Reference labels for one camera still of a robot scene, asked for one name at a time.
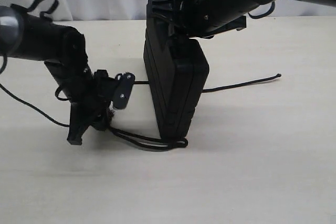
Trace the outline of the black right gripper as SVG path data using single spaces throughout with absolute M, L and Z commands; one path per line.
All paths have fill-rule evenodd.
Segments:
M 190 37 L 212 38 L 246 28 L 248 0 L 151 0 L 149 17 L 185 29 Z

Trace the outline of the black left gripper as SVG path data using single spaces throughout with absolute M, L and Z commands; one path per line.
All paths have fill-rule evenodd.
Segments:
M 70 103 L 70 122 L 67 141 L 82 145 L 82 136 L 95 119 L 111 119 L 114 109 L 125 109 L 135 83 L 135 75 L 126 72 L 115 78 L 106 70 L 75 71 L 55 69 L 59 87 L 55 96 L 63 92 Z

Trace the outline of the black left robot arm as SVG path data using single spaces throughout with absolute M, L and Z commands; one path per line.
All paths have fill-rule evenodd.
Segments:
M 106 70 L 92 72 L 86 40 L 71 26 L 57 25 L 28 14 L 19 6 L 1 6 L 1 53 L 9 58 L 42 61 L 70 102 L 67 140 L 81 145 L 88 127 L 104 131 L 113 106 L 126 108 L 135 82 L 126 72 L 110 78 Z

